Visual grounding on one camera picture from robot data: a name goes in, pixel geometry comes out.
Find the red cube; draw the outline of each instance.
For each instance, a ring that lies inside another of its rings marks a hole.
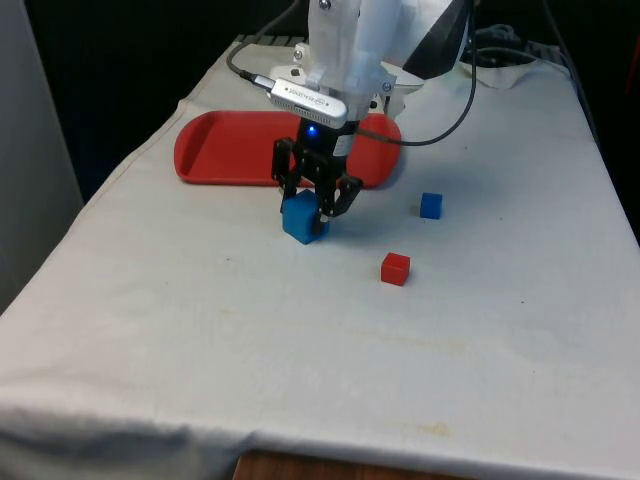
[[[390,253],[382,262],[382,281],[402,287],[409,277],[411,259],[397,253]]]

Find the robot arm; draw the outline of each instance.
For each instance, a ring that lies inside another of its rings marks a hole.
[[[316,232],[345,213],[362,188],[346,164],[373,97],[394,88],[382,61],[423,79],[449,71],[463,50],[471,1],[311,0],[309,45],[295,55],[304,85],[254,81],[275,105],[301,117],[296,139],[275,143],[272,176],[283,202],[302,178],[315,185]]]

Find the blue cube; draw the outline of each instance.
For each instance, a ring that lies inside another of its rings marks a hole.
[[[316,194],[304,190],[282,205],[282,229],[303,245],[324,237],[329,232],[329,223],[323,225],[322,232],[314,235],[311,231],[313,220],[318,212]]]
[[[442,198],[442,195],[438,193],[423,193],[420,217],[440,220],[442,217]]]

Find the red tray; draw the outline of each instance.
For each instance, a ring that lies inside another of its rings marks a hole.
[[[174,164],[187,183],[276,186],[271,178],[273,143],[295,138],[300,119],[287,112],[209,112],[192,120],[178,136]],[[395,122],[373,114],[362,128],[400,138]],[[400,147],[358,136],[347,170],[374,188],[393,172]]]

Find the table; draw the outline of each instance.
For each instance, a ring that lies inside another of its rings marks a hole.
[[[405,137],[468,91],[456,69],[408,97]],[[265,449],[640,478],[640,257],[562,72],[480,86],[308,247],[275,189],[178,180],[176,136],[221,108],[271,107],[218,61],[0,320],[0,477],[224,478]],[[417,217],[425,191],[442,220]],[[412,257],[404,288],[379,281],[389,251]]]
[[[463,480],[308,457],[250,452],[238,460],[233,480]]]

